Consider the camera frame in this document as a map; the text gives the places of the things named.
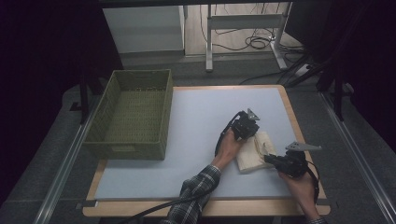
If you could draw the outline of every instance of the metal frame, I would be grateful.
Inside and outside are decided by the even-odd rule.
[[[270,46],[280,70],[288,69],[279,52],[279,42],[285,30],[290,6],[291,2],[288,2],[282,14],[212,16],[211,5],[207,5],[206,72],[213,71],[212,30],[221,29],[278,28]]]
[[[85,123],[80,124],[75,139],[73,140],[73,143],[68,149],[64,160],[59,167],[59,170],[55,178],[53,179],[51,186],[49,187],[49,191],[43,203],[41,204],[40,209],[37,212],[34,224],[46,224],[50,222],[50,218],[52,217],[55,206],[59,200],[59,197],[61,196],[62,191],[64,190],[64,185],[66,183],[67,177],[69,177],[73,164],[75,163],[76,157],[81,148],[82,142],[84,141],[85,135],[87,134],[88,126],[92,122],[93,111],[99,105],[99,101],[100,96],[92,97],[91,112],[85,120]]]
[[[346,148],[349,151],[353,161],[355,162],[358,170],[361,172],[361,176],[363,177],[364,181],[367,184],[367,187],[372,192],[379,209],[381,209],[382,214],[384,215],[385,219],[388,223],[396,223],[396,208],[385,191],[382,184],[379,180],[375,177],[373,170],[370,168],[367,160],[364,159],[361,150],[359,149],[358,144],[356,143],[355,139],[352,137],[352,134],[349,132],[349,129],[345,125],[343,121],[341,121],[337,115],[333,112],[332,107],[332,100],[325,95],[323,92],[319,93],[320,98],[323,101],[327,108],[327,112],[332,119],[332,122],[340,133],[344,143],[346,144]]]

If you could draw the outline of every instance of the wooden table border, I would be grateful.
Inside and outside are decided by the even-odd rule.
[[[283,86],[280,85],[250,85],[250,86],[198,86],[198,87],[174,87],[175,91],[191,90],[243,90],[277,88],[282,98],[283,105],[289,116],[291,127],[294,130],[296,140],[304,143],[304,137],[294,115],[289,97]],[[308,161],[312,161],[309,152],[305,152]],[[100,160],[92,180],[87,201],[94,201],[94,195],[98,188],[100,179],[106,168],[106,160]],[[323,187],[319,183],[319,198],[326,199]],[[124,202],[124,201],[98,201],[95,207],[84,207],[83,214],[87,217],[130,217],[142,212],[150,207],[165,203],[166,201],[147,202]],[[317,205],[320,215],[330,213],[329,205]],[[158,210],[148,215],[148,217],[166,217],[169,208]],[[203,212],[204,217],[246,217],[246,216],[299,216],[303,212],[297,202],[291,198],[281,199],[240,199],[240,200],[210,200]]]

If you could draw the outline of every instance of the white cabinet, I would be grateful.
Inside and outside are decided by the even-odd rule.
[[[184,49],[183,7],[103,9],[119,53]]]

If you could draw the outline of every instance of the gray floor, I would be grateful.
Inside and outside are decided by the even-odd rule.
[[[175,86],[237,85],[248,77],[277,71],[270,53],[260,55],[216,56],[214,72],[205,72],[203,57],[163,55],[150,57],[122,55],[126,69],[172,69]],[[275,84],[279,76],[265,76],[247,84]],[[318,77],[312,77],[295,88],[287,89],[294,113],[306,143],[322,146],[312,152],[323,188],[332,205],[326,216],[330,223],[387,223],[372,192],[355,165],[340,134],[329,117],[326,106],[316,92]],[[79,113],[69,111],[79,97],[78,87],[64,94],[64,106],[53,123],[34,159],[0,210],[0,223],[33,223],[59,164],[78,129]],[[343,102],[345,124],[355,138],[376,177],[389,197],[396,200],[396,156],[347,98]],[[99,223],[99,218],[84,217],[76,205],[82,202],[90,187],[97,160],[85,148],[78,154],[59,202],[49,223]],[[245,219],[246,223],[264,223]]]

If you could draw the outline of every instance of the green wicker basket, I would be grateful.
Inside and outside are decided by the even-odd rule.
[[[83,146],[98,159],[164,160],[172,94],[170,70],[114,71]]]

